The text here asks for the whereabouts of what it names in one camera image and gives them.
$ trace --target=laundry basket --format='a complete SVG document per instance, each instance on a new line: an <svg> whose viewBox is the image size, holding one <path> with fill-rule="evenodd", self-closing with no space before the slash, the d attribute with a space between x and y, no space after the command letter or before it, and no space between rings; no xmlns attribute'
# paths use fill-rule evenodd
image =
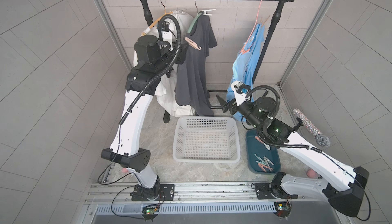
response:
<svg viewBox="0 0 392 224"><path fill-rule="evenodd" d="M237 124L228 117L182 117L174 134L179 162L236 163L240 159Z"/></svg>

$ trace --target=sparkly microphone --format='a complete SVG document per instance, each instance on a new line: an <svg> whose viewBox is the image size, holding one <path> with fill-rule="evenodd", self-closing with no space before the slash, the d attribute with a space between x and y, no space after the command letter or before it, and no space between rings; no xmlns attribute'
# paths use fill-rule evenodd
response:
<svg viewBox="0 0 392 224"><path fill-rule="evenodd" d="M306 118L306 116L299 109L294 109L292 113L295 117L302 120L303 125L314 136L318 145L321 147L327 147L331 144L331 140L325 135L321 134L321 131L317 129L316 126L314 126L314 124L312 124L311 121Z"/></svg>

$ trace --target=metal grate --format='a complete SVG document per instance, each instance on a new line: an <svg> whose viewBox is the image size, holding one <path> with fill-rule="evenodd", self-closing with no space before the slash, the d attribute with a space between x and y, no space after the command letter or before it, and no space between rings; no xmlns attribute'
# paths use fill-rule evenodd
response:
<svg viewBox="0 0 392 224"><path fill-rule="evenodd" d="M120 215L140 214L146 204L114 204L113 211ZM273 202L243 203L168 203L163 204L160 214L197 214L197 213L263 213L276 212ZM110 204L98 205L97 215L112 215Z"/></svg>

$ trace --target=marble floor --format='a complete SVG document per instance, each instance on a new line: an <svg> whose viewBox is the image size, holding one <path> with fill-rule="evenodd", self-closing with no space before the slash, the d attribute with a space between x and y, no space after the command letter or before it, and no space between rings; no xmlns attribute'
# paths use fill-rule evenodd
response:
<svg viewBox="0 0 392 224"><path fill-rule="evenodd" d="M209 85L208 89L227 89L224 85ZM257 91L253 95L258 98L264 91ZM212 105L218 105L215 94L211 94ZM222 110L213 110L216 116L231 116L229 112L223 114ZM221 163L183 163L173 159L173 141L178 118L171 116L170 122L165 124L162 120L164 109L154 98L147 110L143 127L140 134L140 147L151 151L150 165L154 172L159 175L161 182L184 182L184 181L270 181L273 175L262 175L251 172L248 168L245 133L241 122L237 121L239 142L241 147L241 159L234 164ZM277 118L289 126L294 123L290 117L286 104L281 99L280 109ZM298 177L306 177L309 169L304 163L293 156L278 150L281 171ZM122 168L116 164L110 173L111 179L118 179L124 176ZM135 182L135 178L130 175L121 180L122 182Z"/></svg>

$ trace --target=green hanger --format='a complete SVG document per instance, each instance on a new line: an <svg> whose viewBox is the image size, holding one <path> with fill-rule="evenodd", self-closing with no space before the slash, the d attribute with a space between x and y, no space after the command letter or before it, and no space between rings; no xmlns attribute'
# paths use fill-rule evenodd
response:
<svg viewBox="0 0 392 224"><path fill-rule="evenodd" d="M197 19L199 19L199 16L201 16L201 15L204 15L204 12L203 12L203 11L200 11L200 12L195 16L195 18L193 19L193 21L191 22L191 24L190 24L190 26L189 26L188 33L190 33L190 32L192 31L193 26L195 25L195 23L197 22Z"/></svg>

